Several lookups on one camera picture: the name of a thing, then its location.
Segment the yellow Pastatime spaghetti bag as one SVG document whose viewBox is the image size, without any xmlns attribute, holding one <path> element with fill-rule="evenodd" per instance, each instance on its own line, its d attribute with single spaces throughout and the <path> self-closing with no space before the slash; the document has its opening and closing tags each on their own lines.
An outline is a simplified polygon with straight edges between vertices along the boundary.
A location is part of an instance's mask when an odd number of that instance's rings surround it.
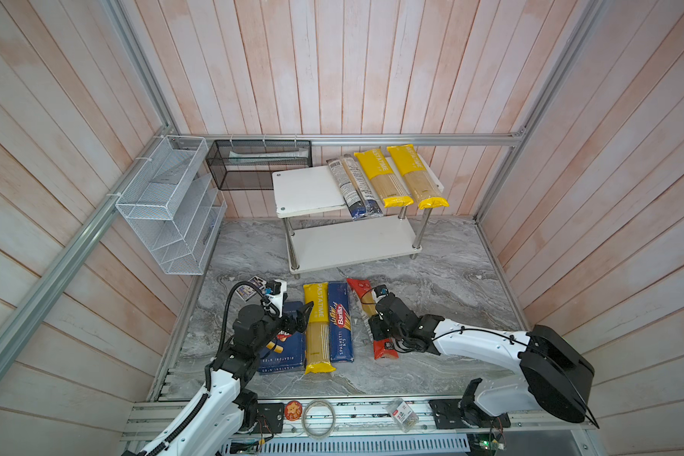
<svg viewBox="0 0 684 456">
<path fill-rule="evenodd" d="M 386 208 L 407 207 L 413 204 L 412 197 L 394 174 L 380 149 L 357 152 L 355 157 Z"/>
<path fill-rule="evenodd" d="M 327 282 L 304 286 L 305 302 L 313 304 L 305 332 L 305 374 L 330 374 L 336 370 L 331 361 L 328 290 Z"/>
<path fill-rule="evenodd" d="M 387 152 L 420 210 L 450 206 L 412 144 L 388 146 Z"/>
</svg>

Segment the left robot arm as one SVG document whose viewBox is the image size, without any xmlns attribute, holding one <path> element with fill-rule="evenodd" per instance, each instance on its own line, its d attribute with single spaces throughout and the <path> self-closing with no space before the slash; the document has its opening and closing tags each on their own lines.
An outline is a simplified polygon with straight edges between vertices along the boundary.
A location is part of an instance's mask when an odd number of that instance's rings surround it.
<svg viewBox="0 0 684 456">
<path fill-rule="evenodd" d="M 206 366 L 203 386 L 138 454 L 217 455 L 237 431 L 252 427 L 258 395 L 246 386 L 258 371 L 261 350 L 280 333 L 305 332 L 313 307 L 309 302 L 295 313 L 283 313 L 272 304 L 243 307 L 232 339 Z"/>
</svg>

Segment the red spaghetti bag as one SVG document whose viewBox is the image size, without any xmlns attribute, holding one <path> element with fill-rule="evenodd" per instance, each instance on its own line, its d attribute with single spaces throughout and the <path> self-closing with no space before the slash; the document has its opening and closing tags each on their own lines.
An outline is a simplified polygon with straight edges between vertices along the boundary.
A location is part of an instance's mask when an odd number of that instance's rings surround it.
<svg viewBox="0 0 684 456">
<path fill-rule="evenodd" d="M 374 288 L 374 286 L 372 286 L 372 283 L 370 283 L 370 281 L 361 279 L 347 279 L 347 283 L 350 286 L 351 290 L 356 294 L 357 302 L 361 309 L 362 315 L 367 323 L 367 329 L 369 330 L 369 333 L 372 337 L 372 332 L 368 324 L 368 318 L 372 317 L 373 315 L 378 315 L 378 312 L 376 310 L 377 303 L 374 303 L 374 300 L 371 296 L 371 290 L 372 288 Z M 393 346 L 393 342 L 390 342 L 389 340 L 375 341 L 372 337 L 372 344 L 374 344 L 375 360 L 381 358 L 399 358 L 399 355 L 397 351 L 395 351 L 395 347 Z"/>
</svg>

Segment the clear blue spaghetti bag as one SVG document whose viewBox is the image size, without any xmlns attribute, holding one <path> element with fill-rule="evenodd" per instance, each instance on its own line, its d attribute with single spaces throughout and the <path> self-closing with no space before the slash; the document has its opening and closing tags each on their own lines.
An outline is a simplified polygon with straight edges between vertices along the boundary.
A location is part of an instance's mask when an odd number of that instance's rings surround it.
<svg viewBox="0 0 684 456">
<path fill-rule="evenodd" d="M 383 216 L 383 211 L 366 181 L 361 166 L 352 155 L 330 159 L 327 165 L 353 220 Z"/>
</svg>

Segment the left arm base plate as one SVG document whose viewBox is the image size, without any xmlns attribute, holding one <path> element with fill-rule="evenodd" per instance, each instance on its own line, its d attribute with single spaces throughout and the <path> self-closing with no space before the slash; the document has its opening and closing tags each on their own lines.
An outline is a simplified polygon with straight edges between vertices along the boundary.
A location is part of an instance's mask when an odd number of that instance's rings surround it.
<svg viewBox="0 0 684 456">
<path fill-rule="evenodd" d="M 283 432 L 284 409 L 282 402 L 260 403 L 248 407 L 239 406 L 242 412 L 239 433 L 264 433 L 277 435 Z"/>
</svg>

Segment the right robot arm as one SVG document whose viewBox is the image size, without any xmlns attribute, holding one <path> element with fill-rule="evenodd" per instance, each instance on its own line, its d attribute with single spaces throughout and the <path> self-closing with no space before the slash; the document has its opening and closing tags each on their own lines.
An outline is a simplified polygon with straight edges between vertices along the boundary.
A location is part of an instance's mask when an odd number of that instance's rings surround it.
<svg viewBox="0 0 684 456">
<path fill-rule="evenodd" d="M 595 369 L 553 329 L 503 332 L 440 315 L 418 317 L 384 285 L 368 292 L 363 305 L 375 309 L 368 320 L 374 340 L 391 343 L 399 353 L 461 356 L 509 370 L 499 379 L 470 380 L 458 401 L 432 401 L 446 428 L 505 427 L 512 412 L 529 410 L 568 423 L 596 423 L 588 406 Z"/>
</svg>

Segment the blue Barilla spaghetti box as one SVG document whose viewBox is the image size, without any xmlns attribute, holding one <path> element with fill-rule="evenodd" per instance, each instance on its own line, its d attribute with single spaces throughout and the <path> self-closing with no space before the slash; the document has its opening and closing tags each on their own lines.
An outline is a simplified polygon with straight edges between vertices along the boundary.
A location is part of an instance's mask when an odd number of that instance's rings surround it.
<svg viewBox="0 0 684 456">
<path fill-rule="evenodd" d="M 346 282 L 328 283 L 330 350 L 332 363 L 353 362 L 352 319 Z"/>
</svg>

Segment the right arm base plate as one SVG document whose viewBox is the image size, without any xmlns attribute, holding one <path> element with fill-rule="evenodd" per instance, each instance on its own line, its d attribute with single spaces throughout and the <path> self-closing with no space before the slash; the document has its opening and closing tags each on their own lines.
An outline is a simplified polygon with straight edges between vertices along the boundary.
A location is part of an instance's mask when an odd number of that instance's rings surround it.
<svg viewBox="0 0 684 456">
<path fill-rule="evenodd" d="M 475 404 L 464 404 L 462 399 L 434 399 L 429 401 L 437 429 L 505 429 L 511 427 L 507 413 L 490 416 Z"/>
</svg>

